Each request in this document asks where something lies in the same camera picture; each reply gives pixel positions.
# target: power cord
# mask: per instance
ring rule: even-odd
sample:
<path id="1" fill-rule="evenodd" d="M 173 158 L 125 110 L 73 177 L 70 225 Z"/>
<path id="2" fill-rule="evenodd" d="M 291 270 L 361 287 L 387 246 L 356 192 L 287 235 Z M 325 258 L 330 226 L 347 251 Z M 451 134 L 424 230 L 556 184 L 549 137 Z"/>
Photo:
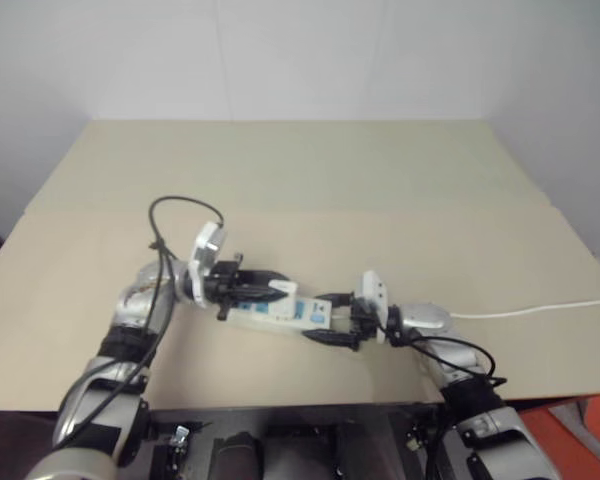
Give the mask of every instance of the power cord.
<path id="1" fill-rule="evenodd" d="M 582 308 L 582 307 L 595 307 L 600 305 L 600 300 L 587 300 L 583 302 L 569 302 L 569 303 L 555 303 L 550 305 L 539 305 L 536 307 L 523 308 L 521 310 L 512 310 L 510 312 L 502 313 L 480 313 L 480 314 L 466 314 L 466 313 L 451 313 L 450 315 L 455 318 L 462 319 L 482 319 L 482 318 L 505 318 L 515 317 L 518 315 L 528 315 L 529 313 L 543 312 L 546 310 L 562 310 L 565 308 Z"/>
<path id="2" fill-rule="evenodd" d="M 160 287 L 162 285 L 162 272 L 163 272 L 164 265 L 166 265 L 167 272 L 169 275 L 169 277 L 167 279 L 167 283 L 171 287 L 170 288 L 171 294 L 169 296 L 169 303 L 167 305 L 165 321 L 163 322 L 162 327 L 160 328 L 160 331 L 158 332 L 158 336 L 156 337 L 155 341 L 153 342 L 153 344 L 151 345 L 149 350 L 145 353 L 145 355 L 142 357 L 140 362 L 138 362 L 138 364 L 129 373 L 129 375 L 127 375 L 127 377 L 124 379 L 124 381 L 122 383 L 120 383 L 118 386 L 116 386 L 116 388 L 114 388 L 111 391 L 111 393 L 109 393 L 109 395 L 107 395 L 107 397 L 104 400 L 102 400 L 102 402 L 100 402 L 100 404 L 91 411 L 91 413 L 89 415 L 84 417 L 82 419 L 82 421 L 80 422 L 80 424 L 77 427 L 75 427 L 71 431 L 71 433 L 69 433 L 60 442 L 58 442 L 53 447 L 54 451 L 67 447 L 71 442 L 73 442 L 76 438 L 78 438 L 78 436 L 85 431 L 85 429 L 93 422 L 93 420 L 98 415 L 100 415 L 104 411 L 104 409 L 107 408 L 107 406 L 131 384 L 131 382 L 136 377 L 136 375 L 138 375 L 138 373 L 140 373 L 140 371 L 149 363 L 150 359 L 153 358 L 153 355 L 155 354 L 156 350 L 158 349 L 158 345 L 162 341 L 162 338 L 164 337 L 165 333 L 167 332 L 167 328 L 169 327 L 169 324 L 171 323 L 171 317 L 172 317 L 173 309 L 175 307 L 175 302 L 176 302 L 176 300 L 175 300 L 175 274 L 174 274 L 173 262 L 172 262 L 172 257 L 174 257 L 174 254 L 173 254 L 173 252 L 171 252 L 171 250 L 169 250 L 169 248 L 167 247 L 167 245 L 164 241 L 164 238 L 162 237 L 162 234 L 160 233 L 160 229 L 158 228 L 158 225 L 155 220 L 155 208 L 160 203 L 165 202 L 165 201 L 170 201 L 170 200 L 185 201 L 185 202 L 195 203 L 197 205 L 206 207 L 209 210 L 213 211 L 218 216 L 219 225 L 221 227 L 224 226 L 224 217 L 223 217 L 222 213 L 220 213 L 220 211 L 218 209 L 216 209 L 215 207 L 213 207 L 212 205 L 210 205 L 206 202 L 203 202 L 202 200 L 198 200 L 198 199 L 191 198 L 191 197 L 185 197 L 185 196 L 181 196 L 181 195 L 167 195 L 167 196 L 159 197 L 151 203 L 151 205 L 149 206 L 148 216 L 149 216 L 149 224 L 151 226 L 151 230 L 153 231 L 153 234 L 155 236 L 155 241 L 151 244 L 150 248 L 153 248 L 153 249 L 157 250 L 157 252 L 158 252 L 159 274 L 158 274 L 158 278 L 156 279 L 155 291 L 154 291 L 154 295 L 151 299 L 151 304 L 149 307 L 149 313 L 147 314 L 147 321 L 145 322 L 145 326 L 148 326 L 148 324 L 150 323 L 151 317 L 155 310 L 155 304 L 156 304 L 156 301 L 158 298 L 158 293 L 159 293 Z M 111 365 L 113 365 L 113 363 L 116 363 L 116 362 L 117 362 L 117 360 L 112 360 L 110 363 L 111 363 Z M 83 374 L 78 380 L 81 380 L 81 379 L 82 379 L 82 381 L 86 380 L 85 375 L 86 374 Z M 66 403 L 66 398 L 68 398 L 69 393 L 71 393 L 72 389 L 76 388 L 78 384 L 79 384 L 79 382 L 76 382 L 76 383 L 74 383 L 74 385 L 72 385 L 72 387 L 69 389 L 68 394 L 65 396 L 65 399 L 63 399 L 63 402 L 61 405 L 64 405 Z"/>

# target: white power strip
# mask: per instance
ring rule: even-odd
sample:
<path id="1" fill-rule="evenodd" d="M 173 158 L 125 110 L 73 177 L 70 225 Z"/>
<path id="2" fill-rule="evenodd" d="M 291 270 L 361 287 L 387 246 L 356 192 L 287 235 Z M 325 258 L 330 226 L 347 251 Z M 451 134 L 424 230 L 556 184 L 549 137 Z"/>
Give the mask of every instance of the white power strip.
<path id="1" fill-rule="evenodd" d="M 240 303 L 229 310 L 227 323 L 254 330 L 291 334 L 315 328 L 330 328 L 331 302 L 296 297 L 298 286 L 294 282 L 274 280 L 269 285 L 286 291 L 287 297 L 271 303 Z"/>

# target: table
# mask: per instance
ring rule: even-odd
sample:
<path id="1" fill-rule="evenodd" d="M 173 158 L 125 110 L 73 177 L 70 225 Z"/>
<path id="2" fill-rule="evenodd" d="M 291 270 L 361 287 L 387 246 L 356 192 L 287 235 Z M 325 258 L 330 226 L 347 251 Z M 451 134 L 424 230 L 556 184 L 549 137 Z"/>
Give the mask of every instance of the table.
<path id="1" fill-rule="evenodd" d="M 373 268 L 391 302 L 454 312 L 600 298 L 600 265 L 483 122 L 94 121 L 0 251 L 0 409 L 57 408 L 154 259 L 146 209 L 167 193 L 224 212 L 224 258 L 241 251 L 309 295 Z M 181 257 L 211 218 L 177 204 L 158 216 Z M 178 308 L 153 408 L 439 398 L 409 349 L 354 353 L 214 314 Z M 496 356 L 506 398 L 600 392 L 600 307 L 456 326 Z"/>

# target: white cable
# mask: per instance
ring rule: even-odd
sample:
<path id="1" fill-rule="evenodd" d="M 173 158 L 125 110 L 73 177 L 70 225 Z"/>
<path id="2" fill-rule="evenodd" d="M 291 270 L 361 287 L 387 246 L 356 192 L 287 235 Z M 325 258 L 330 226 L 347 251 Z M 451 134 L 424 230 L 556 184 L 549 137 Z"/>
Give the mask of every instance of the white cable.
<path id="1" fill-rule="evenodd" d="M 464 314 L 464 313 L 451 313 L 450 315 L 455 318 L 464 319 L 479 319 L 479 318 L 504 318 L 504 317 L 515 317 L 516 315 L 526 315 L 528 313 L 542 312 L 544 310 L 560 310 L 563 308 L 578 308 L 578 307 L 595 307 L 600 305 L 600 300 L 589 300 L 585 302 L 571 302 L 571 303 L 557 303 L 554 305 L 540 305 L 537 307 L 524 308 L 522 310 L 513 310 L 511 312 L 502 313 L 485 313 L 485 314 Z"/>

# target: white wall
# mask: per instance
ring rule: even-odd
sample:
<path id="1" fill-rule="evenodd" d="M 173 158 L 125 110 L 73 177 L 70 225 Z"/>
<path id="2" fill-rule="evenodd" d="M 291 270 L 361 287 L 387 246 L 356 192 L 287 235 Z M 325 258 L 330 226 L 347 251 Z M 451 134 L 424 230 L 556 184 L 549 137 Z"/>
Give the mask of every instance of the white wall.
<path id="1" fill-rule="evenodd" d="M 487 117 L 600 255 L 600 0 L 0 0 L 0 233 L 90 117 Z"/>

